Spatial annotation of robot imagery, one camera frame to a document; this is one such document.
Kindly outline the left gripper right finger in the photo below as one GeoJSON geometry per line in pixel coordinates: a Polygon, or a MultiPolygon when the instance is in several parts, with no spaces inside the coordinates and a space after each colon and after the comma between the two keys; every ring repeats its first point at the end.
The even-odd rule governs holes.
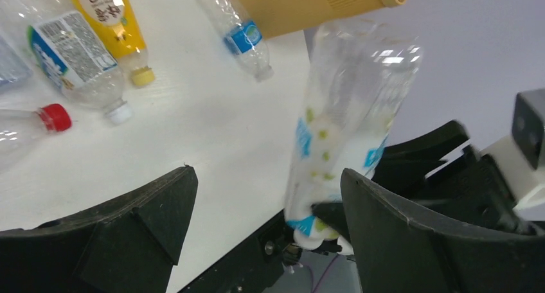
{"type": "Polygon", "coordinates": [[[341,177],[364,292],[543,292],[544,237],[447,217],[352,169],[341,177]]]}

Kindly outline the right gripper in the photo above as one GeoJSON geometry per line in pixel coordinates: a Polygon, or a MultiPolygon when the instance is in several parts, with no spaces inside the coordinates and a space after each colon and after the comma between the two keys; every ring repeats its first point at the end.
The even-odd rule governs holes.
{"type": "Polygon", "coordinates": [[[311,212],[342,236],[419,235],[447,218],[535,236],[537,226],[514,212],[514,197],[492,156],[467,145],[446,162],[444,156],[468,139],[463,125],[450,121],[382,149],[369,172],[345,165],[343,200],[314,203],[311,212]]]}

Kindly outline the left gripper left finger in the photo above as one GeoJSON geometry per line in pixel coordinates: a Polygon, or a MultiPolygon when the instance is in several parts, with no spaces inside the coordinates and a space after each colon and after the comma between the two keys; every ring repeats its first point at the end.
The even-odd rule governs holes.
{"type": "Polygon", "coordinates": [[[34,229],[1,232],[2,292],[165,292],[198,179],[182,166],[34,229]]]}

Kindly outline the floral white blue label bottle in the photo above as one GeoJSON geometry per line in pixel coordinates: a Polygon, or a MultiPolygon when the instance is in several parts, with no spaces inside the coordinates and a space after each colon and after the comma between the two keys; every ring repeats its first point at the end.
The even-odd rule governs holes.
{"type": "Polygon", "coordinates": [[[345,168],[373,176],[422,59],[418,37],[392,24],[352,18],[317,29],[285,194],[284,218],[300,248],[331,241],[351,252],[347,236],[312,207],[342,203],[345,168]]]}

